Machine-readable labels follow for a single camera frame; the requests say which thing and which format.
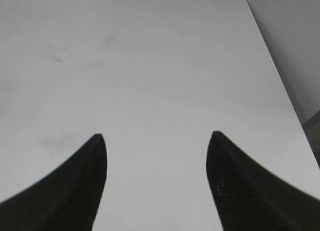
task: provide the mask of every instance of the gray carpet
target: gray carpet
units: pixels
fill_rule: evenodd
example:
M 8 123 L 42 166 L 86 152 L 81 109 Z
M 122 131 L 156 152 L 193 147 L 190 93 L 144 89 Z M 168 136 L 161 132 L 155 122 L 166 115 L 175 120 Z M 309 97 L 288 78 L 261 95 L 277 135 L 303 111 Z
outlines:
M 320 121 L 313 127 L 306 130 L 305 135 L 309 141 L 314 157 L 320 167 Z

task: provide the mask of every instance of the table surface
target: table surface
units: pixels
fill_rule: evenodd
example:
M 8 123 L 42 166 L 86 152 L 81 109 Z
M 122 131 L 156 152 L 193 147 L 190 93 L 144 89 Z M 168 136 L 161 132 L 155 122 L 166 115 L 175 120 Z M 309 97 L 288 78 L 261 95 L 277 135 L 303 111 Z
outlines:
M 212 131 L 320 198 L 319 167 L 245 0 L 0 0 L 0 200 L 93 134 L 94 231 L 222 230 Z

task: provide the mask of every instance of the gray wall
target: gray wall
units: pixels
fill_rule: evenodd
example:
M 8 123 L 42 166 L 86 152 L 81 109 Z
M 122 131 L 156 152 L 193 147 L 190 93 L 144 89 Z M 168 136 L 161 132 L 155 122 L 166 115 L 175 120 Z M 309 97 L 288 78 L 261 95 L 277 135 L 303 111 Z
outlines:
M 320 110 L 320 0 L 247 0 L 297 116 Z

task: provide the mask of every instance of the floor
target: floor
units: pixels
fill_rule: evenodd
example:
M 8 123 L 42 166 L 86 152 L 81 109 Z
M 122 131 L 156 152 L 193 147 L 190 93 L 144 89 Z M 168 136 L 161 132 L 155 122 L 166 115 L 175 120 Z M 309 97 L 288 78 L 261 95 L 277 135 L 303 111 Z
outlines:
M 313 127 L 309 128 L 305 135 L 309 141 L 314 157 L 320 167 L 320 121 Z

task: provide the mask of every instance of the white table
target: white table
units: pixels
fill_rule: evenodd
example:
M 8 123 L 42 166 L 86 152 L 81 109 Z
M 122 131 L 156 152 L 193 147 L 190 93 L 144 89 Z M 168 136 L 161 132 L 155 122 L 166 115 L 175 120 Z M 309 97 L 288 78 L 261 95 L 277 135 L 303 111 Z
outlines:
M 1 0 L 0 200 L 93 134 L 94 231 L 222 230 L 214 130 L 320 198 L 320 172 L 245 0 Z

